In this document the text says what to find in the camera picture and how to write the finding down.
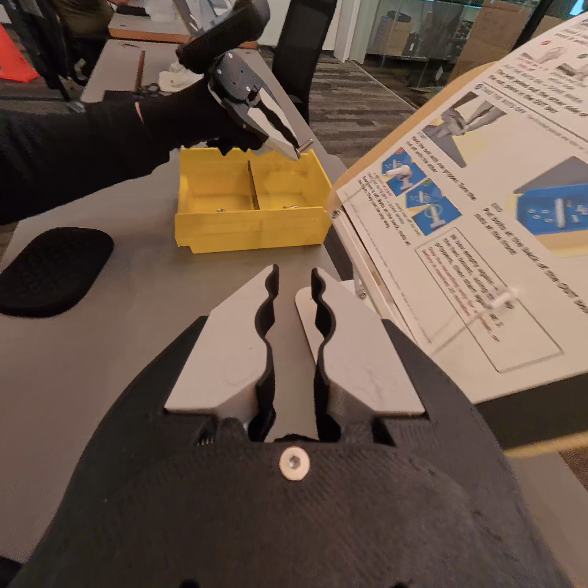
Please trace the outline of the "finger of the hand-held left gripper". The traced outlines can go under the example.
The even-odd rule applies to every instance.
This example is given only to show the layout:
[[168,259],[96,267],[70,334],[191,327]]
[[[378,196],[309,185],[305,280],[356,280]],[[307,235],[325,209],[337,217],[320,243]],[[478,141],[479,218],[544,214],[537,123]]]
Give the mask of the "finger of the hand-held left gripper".
[[295,153],[295,148],[299,146],[292,146],[280,137],[276,136],[275,131],[271,129],[264,115],[257,111],[256,107],[250,107],[248,109],[247,121],[249,122],[249,126],[252,130],[261,131],[264,148],[275,151],[290,160],[300,160],[300,158],[296,157]]
[[296,136],[289,120],[269,90],[259,89],[256,110],[264,115],[276,136],[292,146],[300,145],[298,136]]

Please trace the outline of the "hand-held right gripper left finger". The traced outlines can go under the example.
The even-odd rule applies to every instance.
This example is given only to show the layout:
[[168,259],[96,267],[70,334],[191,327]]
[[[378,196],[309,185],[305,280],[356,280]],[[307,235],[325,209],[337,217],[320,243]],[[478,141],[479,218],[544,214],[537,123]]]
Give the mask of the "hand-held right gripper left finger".
[[215,307],[173,385],[165,410],[237,419],[253,442],[275,418],[275,367],[268,331],[275,323],[279,268],[269,265]]

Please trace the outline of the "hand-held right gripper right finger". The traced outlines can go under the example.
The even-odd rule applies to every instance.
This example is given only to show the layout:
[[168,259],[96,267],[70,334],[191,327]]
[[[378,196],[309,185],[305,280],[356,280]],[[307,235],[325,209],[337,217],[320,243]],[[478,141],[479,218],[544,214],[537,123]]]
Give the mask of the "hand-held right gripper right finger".
[[313,384],[319,440],[336,442],[355,423],[423,416],[388,322],[323,269],[312,271],[311,295],[315,327],[323,337]]

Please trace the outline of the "yellow plastic bin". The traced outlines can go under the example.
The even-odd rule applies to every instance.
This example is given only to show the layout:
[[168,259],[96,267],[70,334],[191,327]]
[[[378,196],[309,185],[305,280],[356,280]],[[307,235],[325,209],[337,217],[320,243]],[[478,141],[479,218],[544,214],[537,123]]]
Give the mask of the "yellow plastic bin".
[[[247,161],[260,210],[253,210]],[[175,240],[194,254],[320,245],[331,225],[327,197],[332,184],[311,149],[293,161],[263,155],[191,148],[179,153]],[[284,205],[299,205],[283,210]]]

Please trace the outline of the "person's left forearm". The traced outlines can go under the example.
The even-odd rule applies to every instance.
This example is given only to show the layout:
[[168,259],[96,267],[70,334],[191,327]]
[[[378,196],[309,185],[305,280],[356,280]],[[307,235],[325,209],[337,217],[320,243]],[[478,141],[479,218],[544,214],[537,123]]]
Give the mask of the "person's left forearm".
[[149,175],[172,150],[131,102],[69,114],[1,111],[1,224]]

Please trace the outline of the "person's left hand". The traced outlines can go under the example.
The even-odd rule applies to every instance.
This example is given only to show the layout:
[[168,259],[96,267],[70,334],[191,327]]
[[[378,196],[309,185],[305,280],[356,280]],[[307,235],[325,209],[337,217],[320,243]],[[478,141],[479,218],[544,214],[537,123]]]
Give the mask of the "person's left hand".
[[204,79],[180,92],[141,99],[135,109],[155,146],[167,153],[200,143],[217,148],[222,155],[234,148],[246,152],[263,146],[260,138],[233,121],[217,103]]

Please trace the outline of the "black office chair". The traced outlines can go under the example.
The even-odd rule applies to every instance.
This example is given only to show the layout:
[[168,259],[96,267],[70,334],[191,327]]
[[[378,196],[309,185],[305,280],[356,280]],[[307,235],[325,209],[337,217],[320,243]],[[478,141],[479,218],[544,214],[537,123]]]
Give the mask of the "black office chair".
[[273,51],[272,73],[309,123],[309,97],[336,1],[290,1]]

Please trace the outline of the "white tethered pin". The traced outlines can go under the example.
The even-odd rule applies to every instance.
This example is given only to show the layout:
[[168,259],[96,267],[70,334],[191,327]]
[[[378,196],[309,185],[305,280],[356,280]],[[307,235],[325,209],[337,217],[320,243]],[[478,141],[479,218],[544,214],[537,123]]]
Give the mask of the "white tethered pin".
[[438,354],[441,350],[445,349],[450,345],[460,334],[464,331],[468,331],[471,326],[482,317],[489,313],[494,313],[501,307],[510,305],[518,297],[518,291],[514,288],[506,288],[498,295],[496,295],[491,301],[485,302],[482,305],[481,310],[477,311],[455,334],[452,334],[445,342],[432,349],[430,356]]

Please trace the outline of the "printed instruction sheet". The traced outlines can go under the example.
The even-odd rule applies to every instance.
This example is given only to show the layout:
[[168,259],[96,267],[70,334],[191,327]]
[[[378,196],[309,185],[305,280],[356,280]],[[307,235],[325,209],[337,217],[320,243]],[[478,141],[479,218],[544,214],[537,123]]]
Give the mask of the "printed instruction sheet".
[[337,195],[476,403],[587,373],[587,13],[492,65]]

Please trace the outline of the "orange cone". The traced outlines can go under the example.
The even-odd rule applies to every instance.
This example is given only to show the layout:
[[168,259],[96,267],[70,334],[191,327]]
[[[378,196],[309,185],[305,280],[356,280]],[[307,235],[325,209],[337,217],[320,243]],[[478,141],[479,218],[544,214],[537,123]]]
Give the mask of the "orange cone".
[[21,54],[1,24],[1,79],[28,84],[38,78],[39,73]]

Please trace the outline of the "cardboard box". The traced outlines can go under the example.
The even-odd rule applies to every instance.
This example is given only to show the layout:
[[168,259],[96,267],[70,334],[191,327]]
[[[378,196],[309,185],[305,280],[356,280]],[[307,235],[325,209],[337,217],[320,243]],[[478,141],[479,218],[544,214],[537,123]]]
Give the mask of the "cardboard box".
[[570,18],[574,4],[575,1],[483,1],[448,81],[502,59],[563,23]]

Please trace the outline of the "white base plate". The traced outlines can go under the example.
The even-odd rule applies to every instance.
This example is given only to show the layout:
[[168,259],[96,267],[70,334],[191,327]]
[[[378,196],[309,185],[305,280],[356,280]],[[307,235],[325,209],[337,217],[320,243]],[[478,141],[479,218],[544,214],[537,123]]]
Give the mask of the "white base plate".
[[295,295],[295,306],[300,322],[305,332],[306,340],[315,364],[318,361],[319,348],[324,341],[324,335],[316,327],[317,304],[312,298],[311,286],[300,289]]

